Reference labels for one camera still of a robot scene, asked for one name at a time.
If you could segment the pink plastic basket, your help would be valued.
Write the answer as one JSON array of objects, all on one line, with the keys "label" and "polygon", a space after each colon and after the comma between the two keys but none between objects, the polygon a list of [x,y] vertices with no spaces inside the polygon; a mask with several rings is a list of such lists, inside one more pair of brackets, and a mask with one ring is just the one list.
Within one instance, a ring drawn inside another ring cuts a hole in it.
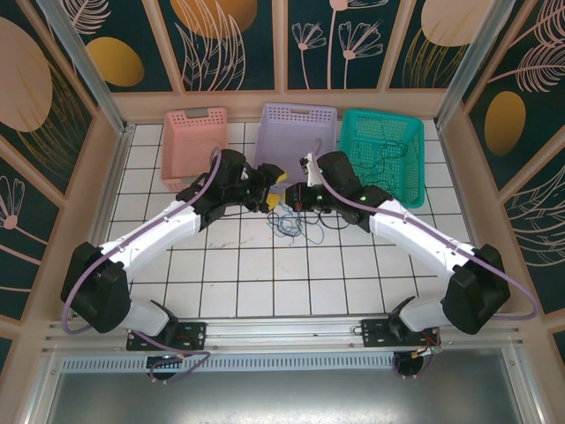
[{"label": "pink plastic basket", "polygon": [[227,145],[224,107],[168,112],[162,133],[162,183],[171,193],[179,193],[209,170],[214,149]]}]

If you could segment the purple plastic basket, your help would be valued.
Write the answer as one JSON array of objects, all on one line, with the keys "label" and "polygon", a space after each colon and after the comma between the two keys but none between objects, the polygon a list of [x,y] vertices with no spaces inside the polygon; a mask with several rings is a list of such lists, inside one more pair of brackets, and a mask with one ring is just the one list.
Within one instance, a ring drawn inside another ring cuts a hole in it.
[{"label": "purple plastic basket", "polygon": [[307,180],[300,159],[315,151],[322,156],[336,149],[337,110],[334,107],[266,102],[261,113],[253,166],[271,163],[287,178],[270,192],[284,190]]}]

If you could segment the aluminium frame post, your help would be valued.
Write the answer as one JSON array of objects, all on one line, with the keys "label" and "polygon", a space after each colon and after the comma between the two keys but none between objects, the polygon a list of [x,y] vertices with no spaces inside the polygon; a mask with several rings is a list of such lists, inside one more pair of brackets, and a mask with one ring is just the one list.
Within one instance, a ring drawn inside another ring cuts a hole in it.
[{"label": "aluminium frame post", "polygon": [[112,126],[120,135],[131,127],[119,111],[102,74],[88,53],[82,35],[95,35],[111,14],[109,0],[34,0],[48,28],[59,42],[72,68],[86,83]]},{"label": "aluminium frame post", "polygon": [[471,80],[485,61],[491,46],[509,19],[515,2],[516,0],[493,0],[492,6],[466,50],[462,62],[457,67],[444,99],[433,118],[438,134],[443,132],[456,111]]}]

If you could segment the teal plastic basket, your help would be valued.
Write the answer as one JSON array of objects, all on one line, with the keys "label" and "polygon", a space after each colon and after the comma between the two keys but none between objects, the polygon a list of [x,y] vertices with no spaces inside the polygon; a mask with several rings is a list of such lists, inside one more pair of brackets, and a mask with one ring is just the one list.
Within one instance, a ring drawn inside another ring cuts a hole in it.
[{"label": "teal plastic basket", "polygon": [[378,186],[406,208],[425,199],[424,124],[376,110],[346,110],[338,147],[364,186]]}]

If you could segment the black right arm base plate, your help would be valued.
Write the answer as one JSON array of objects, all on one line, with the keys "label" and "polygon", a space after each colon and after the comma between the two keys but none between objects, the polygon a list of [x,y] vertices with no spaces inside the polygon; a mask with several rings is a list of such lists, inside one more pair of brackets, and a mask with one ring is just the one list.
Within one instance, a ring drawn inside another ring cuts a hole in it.
[{"label": "black right arm base plate", "polygon": [[364,319],[360,322],[360,335],[364,347],[424,348],[441,344],[437,329],[420,332],[401,329],[395,333],[388,319]]}]

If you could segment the grey metal sheet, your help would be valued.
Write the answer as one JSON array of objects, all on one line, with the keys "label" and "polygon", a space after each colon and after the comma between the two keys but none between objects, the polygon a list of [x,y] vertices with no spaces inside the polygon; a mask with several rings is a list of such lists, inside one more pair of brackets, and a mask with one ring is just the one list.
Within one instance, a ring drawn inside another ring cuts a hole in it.
[{"label": "grey metal sheet", "polygon": [[55,359],[29,424],[550,424],[514,351],[457,350],[402,378],[385,367],[228,368],[169,384]]}]

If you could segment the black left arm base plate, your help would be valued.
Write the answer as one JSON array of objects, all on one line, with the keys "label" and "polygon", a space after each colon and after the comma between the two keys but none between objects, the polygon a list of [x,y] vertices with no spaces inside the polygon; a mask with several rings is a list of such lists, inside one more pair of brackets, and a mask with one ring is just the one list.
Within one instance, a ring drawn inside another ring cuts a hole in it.
[{"label": "black left arm base plate", "polygon": [[[168,324],[161,333],[151,339],[161,345],[182,351],[202,351],[207,335],[205,322],[177,322]],[[125,348],[129,352],[162,351],[161,347],[148,343],[137,334],[130,333]]]}]

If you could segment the aluminium mounting rail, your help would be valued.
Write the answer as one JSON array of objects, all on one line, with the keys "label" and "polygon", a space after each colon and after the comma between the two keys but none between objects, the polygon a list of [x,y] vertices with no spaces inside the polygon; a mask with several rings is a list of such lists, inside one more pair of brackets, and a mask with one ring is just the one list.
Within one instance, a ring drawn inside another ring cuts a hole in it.
[{"label": "aluminium mounting rail", "polygon": [[[204,349],[212,353],[346,352],[364,347],[362,316],[322,316],[298,318],[205,318]],[[128,334],[115,329],[99,334],[90,329],[77,336],[64,333],[55,322],[41,341],[43,352],[69,354],[126,352]],[[519,346],[524,337],[511,322],[489,322],[470,336],[453,327],[439,330],[441,345],[448,349],[507,348]]]}]

